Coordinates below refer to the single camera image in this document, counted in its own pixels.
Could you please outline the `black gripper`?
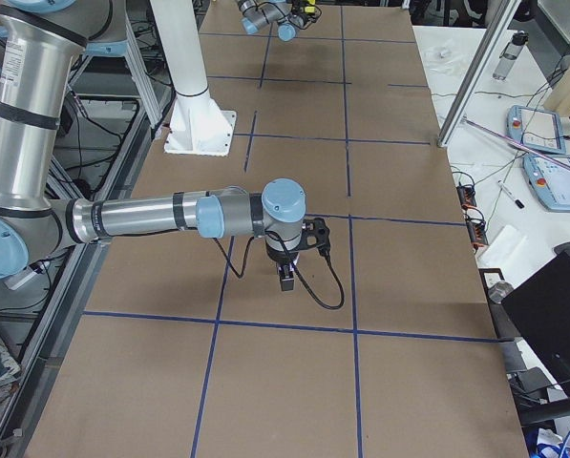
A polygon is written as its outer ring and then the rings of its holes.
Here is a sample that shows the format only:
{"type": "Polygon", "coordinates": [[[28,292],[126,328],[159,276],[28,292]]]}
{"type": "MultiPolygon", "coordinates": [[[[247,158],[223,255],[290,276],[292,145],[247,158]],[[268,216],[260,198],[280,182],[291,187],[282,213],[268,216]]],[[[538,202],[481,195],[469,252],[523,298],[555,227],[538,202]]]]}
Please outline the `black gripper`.
{"type": "Polygon", "coordinates": [[[281,290],[292,291],[295,282],[293,265],[297,262],[299,254],[296,251],[287,254],[272,247],[266,247],[266,253],[276,263],[281,290]]]}

